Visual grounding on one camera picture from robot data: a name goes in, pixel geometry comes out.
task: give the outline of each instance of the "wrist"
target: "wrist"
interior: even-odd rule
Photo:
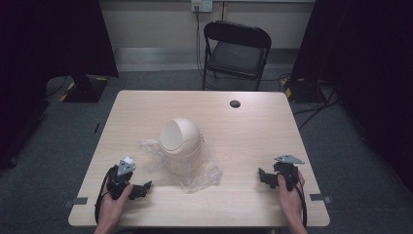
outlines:
[[[291,234],[304,234],[307,233],[304,227],[303,221],[300,216],[291,216],[286,218],[288,228]]]
[[[112,232],[113,228],[115,228],[114,224],[108,224],[108,223],[100,222],[97,225],[96,230],[94,231],[94,234],[110,234]]]

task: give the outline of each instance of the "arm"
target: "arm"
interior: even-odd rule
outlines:
[[[297,183],[297,187],[300,188],[301,192],[303,189],[301,185],[304,186],[304,178],[300,172],[298,172],[298,177],[301,182]],[[282,206],[282,214],[284,215],[289,230],[292,234],[307,234],[307,230],[303,225],[301,220],[301,199],[295,188],[289,192],[286,189],[286,182],[283,175],[278,176],[278,182],[280,186],[280,203]]]
[[[102,194],[105,194],[100,204],[99,223],[97,224],[94,234],[109,234],[118,224],[121,218],[124,205],[131,194],[133,185],[129,184],[122,192],[118,200],[113,200],[110,194],[107,193],[107,180],[104,185]]]

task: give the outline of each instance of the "wooden table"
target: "wooden table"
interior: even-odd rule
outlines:
[[[238,100],[241,107],[230,106]],[[188,194],[182,187],[149,173],[152,159],[139,146],[157,139],[172,118],[184,117],[200,128],[223,169],[219,185]],[[95,225],[94,204],[107,170],[126,156],[137,168],[133,184],[153,180],[145,198],[127,201],[120,225],[153,227],[277,227],[286,226],[279,191],[261,183],[258,168],[274,170],[274,158],[292,154],[305,183],[308,226],[325,226],[329,216],[323,201],[312,201],[319,187],[283,93],[121,91],[103,130],[69,217],[74,226]]]

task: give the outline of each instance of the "gray carpet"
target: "gray carpet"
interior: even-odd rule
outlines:
[[[260,91],[278,91],[289,69],[267,69]],[[18,156],[0,171],[0,233],[93,233],[72,227],[66,200],[77,196],[110,109],[121,90],[199,90],[197,70],[123,72],[111,79],[99,103],[65,103],[64,89],[48,97],[43,122]],[[64,77],[49,83],[49,94]],[[67,79],[66,88],[71,82]],[[253,81],[208,79],[215,90],[253,91]],[[333,91],[323,87],[328,96]],[[291,104],[294,112],[313,104]],[[314,112],[296,114],[301,126]],[[341,104],[326,107],[300,129],[319,188],[330,196],[331,222],[310,233],[413,233],[413,200],[384,160],[361,140],[357,122]],[[279,233],[288,233],[286,229]]]

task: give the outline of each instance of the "black round object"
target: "black round object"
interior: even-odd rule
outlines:
[[[238,108],[241,106],[241,103],[238,100],[231,100],[230,105],[234,108]]]

